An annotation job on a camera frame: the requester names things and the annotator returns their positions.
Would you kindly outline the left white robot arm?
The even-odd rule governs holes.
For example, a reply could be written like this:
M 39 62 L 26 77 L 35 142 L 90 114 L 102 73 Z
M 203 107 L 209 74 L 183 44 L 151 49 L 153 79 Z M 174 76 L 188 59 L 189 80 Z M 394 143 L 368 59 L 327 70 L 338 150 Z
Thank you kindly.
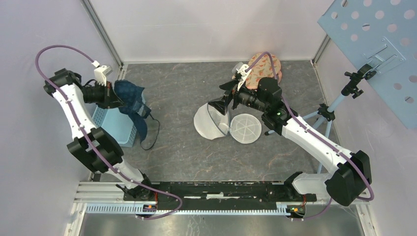
M 96 68 L 95 79 L 82 84 L 80 74 L 63 68 L 45 80 L 44 90 L 60 104 L 70 125 L 68 151 L 91 172 L 110 174 L 123 182 L 117 187 L 126 195 L 146 201 L 154 196 L 151 181 L 125 160 L 117 140 L 86 109 L 86 104 L 96 104 L 101 109 L 120 109 L 134 122 L 144 121 L 135 108 L 141 89 L 133 87 L 130 98 L 122 93 L 122 82 L 107 81 L 107 71 L 105 66 Z

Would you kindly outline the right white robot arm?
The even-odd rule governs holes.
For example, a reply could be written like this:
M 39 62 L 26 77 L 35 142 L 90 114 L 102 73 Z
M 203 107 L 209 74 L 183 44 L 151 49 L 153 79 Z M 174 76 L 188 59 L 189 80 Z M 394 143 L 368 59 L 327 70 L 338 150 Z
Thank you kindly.
M 328 194 L 342 206 L 349 206 L 356 199 L 374 199 L 369 156 L 362 150 L 354 153 L 343 148 L 312 128 L 282 98 L 282 89 L 274 78 L 262 78 L 257 89 L 248 89 L 237 79 L 220 85 L 220 89 L 224 95 L 208 105 L 223 115 L 230 103 L 233 109 L 241 104 L 262 112 L 267 128 L 296 143 L 327 170 L 326 174 L 293 174 L 284 187 L 287 199 L 296 201 L 305 194 Z

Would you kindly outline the white mesh laundry bag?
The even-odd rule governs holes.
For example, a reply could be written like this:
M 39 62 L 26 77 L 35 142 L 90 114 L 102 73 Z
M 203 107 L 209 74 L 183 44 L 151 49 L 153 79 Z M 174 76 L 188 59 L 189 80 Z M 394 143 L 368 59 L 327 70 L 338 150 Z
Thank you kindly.
M 262 125 L 255 116 L 243 113 L 230 117 L 230 113 L 223 115 L 207 103 L 197 110 L 193 124 L 198 134 L 208 140 L 231 135 L 241 144 L 251 144 L 262 133 Z

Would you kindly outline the floral peach laundry bag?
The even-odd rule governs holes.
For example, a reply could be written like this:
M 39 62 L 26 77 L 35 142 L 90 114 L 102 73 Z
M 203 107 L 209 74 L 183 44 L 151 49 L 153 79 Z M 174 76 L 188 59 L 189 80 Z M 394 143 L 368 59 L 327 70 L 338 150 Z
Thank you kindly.
M 257 89 L 259 81 L 264 77 L 274 78 L 272 66 L 276 72 L 278 83 L 281 82 L 281 61 L 274 54 L 271 54 L 273 63 L 271 63 L 268 55 L 263 55 L 262 58 L 257 63 L 255 63 L 256 59 L 261 54 L 262 53 L 255 54 L 248 62 L 248 66 L 254 65 L 252 67 L 251 73 L 246 78 L 245 86 L 248 89 Z

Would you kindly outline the dark blue lace bra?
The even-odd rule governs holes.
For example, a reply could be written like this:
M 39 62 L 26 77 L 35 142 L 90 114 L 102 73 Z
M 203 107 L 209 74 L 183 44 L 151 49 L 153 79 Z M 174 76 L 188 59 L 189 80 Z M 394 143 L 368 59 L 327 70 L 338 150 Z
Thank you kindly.
M 161 123 L 153 117 L 151 114 L 151 108 L 146 105 L 144 90 L 144 87 L 137 86 L 127 80 L 117 80 L 114 83 L 114 92 L 123 102 L 123 105 L 119 107 L 119 111 L 122 114 L 127 115 L 133 122 L 133 125 L 137 130 L 136 134 L 139 136 L 140 144 L 142 144 L 148 135 L 148 125 L 146 123 L 146 119 L 151 117 L 153 121 L 158 123 L 155 140 L 150 147 L 142 147 L 143 150 L 150 150 L 154 147 L 157 141 Z

